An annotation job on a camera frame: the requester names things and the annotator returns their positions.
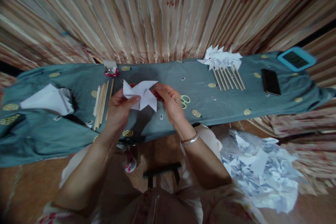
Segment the bundle of wooden sticks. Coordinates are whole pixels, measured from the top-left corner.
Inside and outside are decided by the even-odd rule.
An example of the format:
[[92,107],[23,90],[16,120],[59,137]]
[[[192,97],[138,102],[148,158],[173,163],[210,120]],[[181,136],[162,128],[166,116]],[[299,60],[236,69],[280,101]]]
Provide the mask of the bundle of wooden sticks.
[[[234,69],[233,69],[232,66],[230,66],[230,67],[228,67],[228,68],[221,68],[221,67],[220,67],[219,69],[217,69],[217,73],[218,73],[220,82],[221,82],[222,85],[223,85],[224,91],[226,91],[226,88],[227,88],[227,90],[229,90],[228,83],[230,84],[231,88],[233,89],[233,85],[232,85],[230,79],[232,80],[232,82],[233,82],[234,86],[236,87],[236,89],[238,89],[238,87],[237,87],[237,85],[236,85],[236,82],[238,83],[238,85],[239,85],[239,87],[240,87],[241,90],[245,89],[245,85],[244,85],[244,83],[243,83],[242,78],[240,77],[240,74],[239,74],[239,72],[238,72],[238,69],[236,68],[235,65],[233,65],[233,66],[234,66]],[[213,72],[214,72],[213,74],[215,75],[215,78],[216,78],[216,81],[217,81],[219,90],[222,91],[221,85],[220,85],[220,83],[219,83],[219,81],[218,81],[218,78],[217,78],[217,75],[216,75],[216,71],[214,70],[214,68],[213,68],[212,70],[213,70]]]
[[108,80],[107,83],[104,83],[102,86],[98,87],[96,104],[94,106],[95,108],[93,109],[93,115],[96,117],[93,130],[96,130],[102,124],[104,111],[105,111],[106,98],[108,98],[107,100],[109,101],[112,96],[114,79],[112,80],[112,84],[111,84],[110,96],[107,97],[107,90],[109,88],[108,87],[109,83],[110,81]]

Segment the tiled floor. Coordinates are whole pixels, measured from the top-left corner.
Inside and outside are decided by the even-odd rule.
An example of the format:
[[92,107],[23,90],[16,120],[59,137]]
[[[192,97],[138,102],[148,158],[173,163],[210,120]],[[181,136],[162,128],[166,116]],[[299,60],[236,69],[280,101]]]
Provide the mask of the tiled floor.
[[[245,130],[262,138],[269,137],[266,133],[254,127],[247,121],[231,123],[232,128]],[[138,167],[128,174],[134,187],[145,191],[148,180],[143,180],[142,174],[150,169],[164,167],[174,162],[182,162],[183,153],[179,139],[170,135],[151,142],[132,147],[136,153]],[[34,223],[41,215],[44,205],[51,201],[58,190],[61,173],[70,158],[46,160],[19,167],[0,169],[0,223]],[[167,191],[176,187],[172,173],[166,173],[157,180],[154,186],[160,186]],[[336,189],[330,190],[330,195],[311,196],[300,195],[295,210],[289,216],[278,216],[274,211],[263,209],[262,212],[270,223],[332,223],[336,218]]]

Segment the woman's right hand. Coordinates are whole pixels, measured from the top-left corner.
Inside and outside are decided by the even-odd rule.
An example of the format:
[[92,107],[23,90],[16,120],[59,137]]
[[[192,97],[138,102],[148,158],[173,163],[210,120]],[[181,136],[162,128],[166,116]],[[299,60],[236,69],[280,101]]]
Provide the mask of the woman's right hand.
[[171,86],[157,83],[152,91],[159,101],[162,101],[168,120],[179,134],[182,141],[189,140],[196,135],[182,109],[181,95]]
[[162,101],[170,123],[175,127],[176,124],[185,120],[182,109],[181,95],[171,86],[157,83],[154,89],[154,95],[159,95],[158,99]]

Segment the blue digital clock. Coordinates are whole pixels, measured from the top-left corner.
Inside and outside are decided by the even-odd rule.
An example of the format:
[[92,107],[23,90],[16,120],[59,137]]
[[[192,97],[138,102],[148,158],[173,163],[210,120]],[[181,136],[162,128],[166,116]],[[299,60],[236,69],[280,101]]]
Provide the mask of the blue digital clock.
[[316,58],[301,49],[293,47],[278,56],[278,60],[294,72],[300,72],[316,63]]

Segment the smartphone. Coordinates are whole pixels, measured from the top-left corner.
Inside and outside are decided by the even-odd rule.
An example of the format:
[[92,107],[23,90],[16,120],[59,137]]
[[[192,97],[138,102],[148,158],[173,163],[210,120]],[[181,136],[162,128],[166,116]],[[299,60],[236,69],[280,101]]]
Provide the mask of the smartphone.
[[281,95],[277,73],[271,70],[262,69],[261,75],[264,91],[273,95]]

